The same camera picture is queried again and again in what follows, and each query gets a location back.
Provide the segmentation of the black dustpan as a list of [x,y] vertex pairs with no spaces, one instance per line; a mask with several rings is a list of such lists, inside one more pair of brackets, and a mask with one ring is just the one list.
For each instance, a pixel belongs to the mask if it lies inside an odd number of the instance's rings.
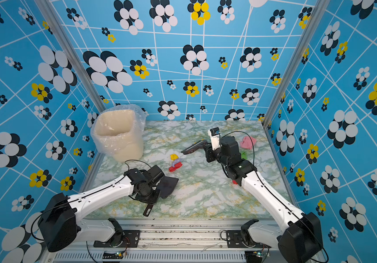
[[164,176],[156,187],[156,190],[160,191],[160,197],[163,199],[169,197],[175,190],[178,181],[178,178]]

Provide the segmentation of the cartoon face hand brush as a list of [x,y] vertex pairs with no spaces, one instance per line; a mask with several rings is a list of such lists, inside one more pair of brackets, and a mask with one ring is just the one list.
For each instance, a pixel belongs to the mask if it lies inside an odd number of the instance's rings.
[[192,153],[194,153],[195,151],[197,151],[197,150],[199,150],[199,149],[203,149],[203,146],[204,146],[205,144],[208,144],[207,140],[202,139],[202,140],[200,140],[200,141],[194,143],[193,145],[187,147],[186,149],[184,149],[183,151],[181,151],[181,153],[182,153],[183,155],[189,155],[189,154],[192,154]]

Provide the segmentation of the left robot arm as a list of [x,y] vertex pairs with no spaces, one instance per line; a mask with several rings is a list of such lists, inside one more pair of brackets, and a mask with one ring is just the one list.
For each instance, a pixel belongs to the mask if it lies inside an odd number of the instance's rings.
[[51,253],[74,242],[94,241],[117,247],[125,244],[124,231],[118,221],[109,218],[90,222],[86,216],[120,198],[133,196],[147,205],[144,211],[147,217],[159,198],[165,199],[173,192],[177,181],[154,165],[148,170],[130,169],[120,179],[80,194],[57,194],[38,217],[38,230]]

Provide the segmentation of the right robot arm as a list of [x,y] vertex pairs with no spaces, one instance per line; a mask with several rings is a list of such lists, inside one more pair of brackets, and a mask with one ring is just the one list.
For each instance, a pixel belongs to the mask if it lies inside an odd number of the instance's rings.
[[244,246],[276,248],[288,263],[306,263],[323,250],[319,218],[314,213],[304,213],[279,194],[252,162],[242,158],[234,137],[211,134],[203,149],[207,162],[217,161],[226,177],[254,196],[277,223],[271,226],[252,219],[242,225]]

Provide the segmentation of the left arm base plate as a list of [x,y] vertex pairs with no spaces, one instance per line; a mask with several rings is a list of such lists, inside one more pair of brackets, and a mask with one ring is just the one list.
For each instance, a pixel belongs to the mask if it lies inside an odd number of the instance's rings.
[[137,248],[140,241],[140,230],[123,230],[106,242],[95,241],[95,248]]

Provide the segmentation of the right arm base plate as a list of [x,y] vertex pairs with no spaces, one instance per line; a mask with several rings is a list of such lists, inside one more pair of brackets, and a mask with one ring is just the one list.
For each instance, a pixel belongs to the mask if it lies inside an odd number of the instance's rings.
[[267,245],[262,243],[247,243],[243,240],[241,230],[225,230],[225,237],[228,248],[258,248],[267,249]]

